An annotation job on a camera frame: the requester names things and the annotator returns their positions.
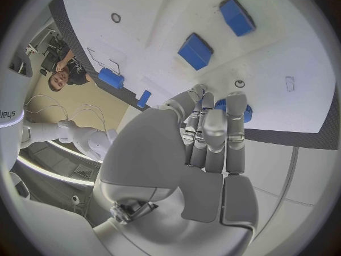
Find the white tabletop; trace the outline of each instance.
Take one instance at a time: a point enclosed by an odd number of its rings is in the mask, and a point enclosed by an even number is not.
[[[219,11],[222,0],[64,0],[72,27],[96,71],[93,60],[118,63],[124,86],[147,104],[162,104],[196,83],[209,87],[215,101],[243,90],[253,109],[246,128],[318,133],[335,89],[328,56],[331,34],[319,11],[303,0],[238,0],[257,29],[236,37]],[[309,11],[316,23],[302,13]],[[111,14],[121,17],[120,23]],[[196,32],[214,49],[207,67],[195,71],[179,48]],[[286,77],[293,77],[287,87]],[[245,87],[234,83],[243,80]]]

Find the man's hand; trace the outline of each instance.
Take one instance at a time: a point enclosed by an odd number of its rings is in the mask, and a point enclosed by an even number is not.
[[[63,68],[66,66],[66,64],[67,64],[67,62],[65,62],[64,60],[59,61],[59,62],[57,63],[57,66],[56,66],[56,71],[57,71],[57,72],[63,71]]]

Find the robotic hand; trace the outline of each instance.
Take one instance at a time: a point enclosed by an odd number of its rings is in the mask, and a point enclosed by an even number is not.
[[[61,143],[73,143],[84,155],[95,161],[104,157],[117,136],[114,129],[107,133],[92,127],[78,127],[73,121],[58,123],[24,122],[22,143],[20,148],[26,148],[34,142],[59,139]]]

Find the blue block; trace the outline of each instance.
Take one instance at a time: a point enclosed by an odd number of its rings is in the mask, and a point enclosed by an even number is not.
[[[123,88],[124,77],[115,74],[110,69],[102,68],[98,74],[98,78],[116,89]]]
[[[207,45],[198,35],[191,34],[182,45],[178,54],[183,57],[195,70],[199,70],[209,64],[213,49]]]
[[[138,101],[138,107],[140,108],[144,108],[145,104],[147,103],[149,97],[151,96],[151,92],[145,90],[140,98],[140,100]]]
[[[250,15],[237,0],[225,0],[220,5],[225,22],[237,36],[243,36],[256,29]]]

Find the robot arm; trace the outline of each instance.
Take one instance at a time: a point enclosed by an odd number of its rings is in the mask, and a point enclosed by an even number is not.
[[[95,161],[100,161],[104,160],[116,136],[114,129],[105,133],[92,127],[78,127],[73,121],[58,123],[25,121],[20,148],[26,148],[34,142],[59,139],[61,143],[73,143],[81,153]]]

